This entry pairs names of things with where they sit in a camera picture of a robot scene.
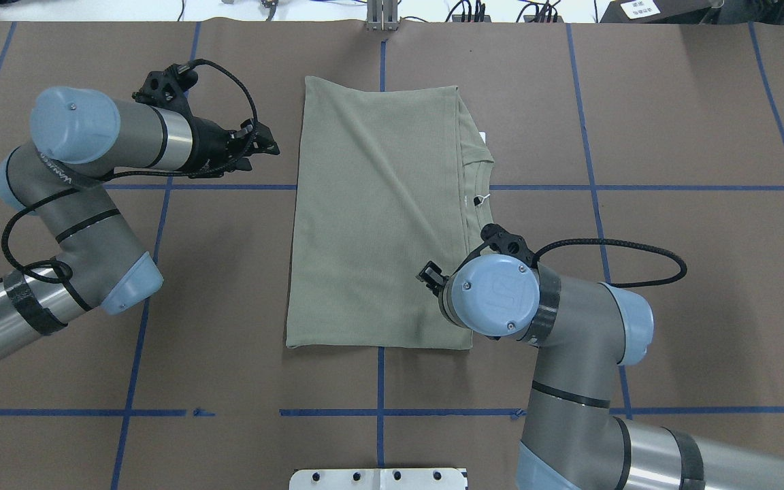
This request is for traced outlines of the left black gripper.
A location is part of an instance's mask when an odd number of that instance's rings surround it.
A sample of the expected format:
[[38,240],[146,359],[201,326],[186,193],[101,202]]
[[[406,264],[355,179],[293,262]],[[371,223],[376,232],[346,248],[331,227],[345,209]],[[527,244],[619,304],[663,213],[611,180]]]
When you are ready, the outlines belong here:
[[280,147],[267,125],[253,118],[237,130],[224,129],[205,118],[192,121],[192,174],[251,172],[250,156],[280,155]]

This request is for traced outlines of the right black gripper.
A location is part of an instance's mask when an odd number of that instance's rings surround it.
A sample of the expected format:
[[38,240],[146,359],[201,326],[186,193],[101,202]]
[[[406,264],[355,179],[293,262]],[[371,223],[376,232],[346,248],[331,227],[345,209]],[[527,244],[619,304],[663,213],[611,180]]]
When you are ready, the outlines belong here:
[[433,261],[428,261],[417,273],[417,280],[422,282],[430,291],[433,291],[440,307],[444,304],[444,294],[449,284],[449,279],[451,277],[444,275],[441,267]]

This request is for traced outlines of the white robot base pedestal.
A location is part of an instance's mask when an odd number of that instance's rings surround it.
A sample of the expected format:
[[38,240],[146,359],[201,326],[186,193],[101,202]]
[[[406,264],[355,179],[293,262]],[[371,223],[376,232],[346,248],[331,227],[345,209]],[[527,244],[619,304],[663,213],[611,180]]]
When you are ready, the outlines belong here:
[[468,489],[459,468],[349,468],[296,471],[289,489]]

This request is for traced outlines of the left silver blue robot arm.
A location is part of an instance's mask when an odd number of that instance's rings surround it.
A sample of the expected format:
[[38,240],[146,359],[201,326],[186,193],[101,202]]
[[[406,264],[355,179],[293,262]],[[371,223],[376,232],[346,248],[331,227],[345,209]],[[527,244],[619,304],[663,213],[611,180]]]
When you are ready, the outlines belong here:
[[192,114],[172,82],[152,81],[118,101],[56,86],[35,100],[31,140],[0,164],[0,198],[15,209],[1,248],[0,360],[62,331],[88,311],[119,314],[164,279],[105,183],[127,176],[216,179],[277,155],[256,115],[238,129]]

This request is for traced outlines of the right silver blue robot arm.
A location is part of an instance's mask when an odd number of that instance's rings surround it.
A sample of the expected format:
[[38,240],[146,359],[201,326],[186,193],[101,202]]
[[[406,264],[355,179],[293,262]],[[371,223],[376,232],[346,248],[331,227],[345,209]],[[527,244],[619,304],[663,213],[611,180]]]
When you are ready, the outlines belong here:
[[653,338],[641,295],[501,254],[417,277],[454,325],[538,349],[517,488],[784,489],[784,458],[610,413],[619,367]]

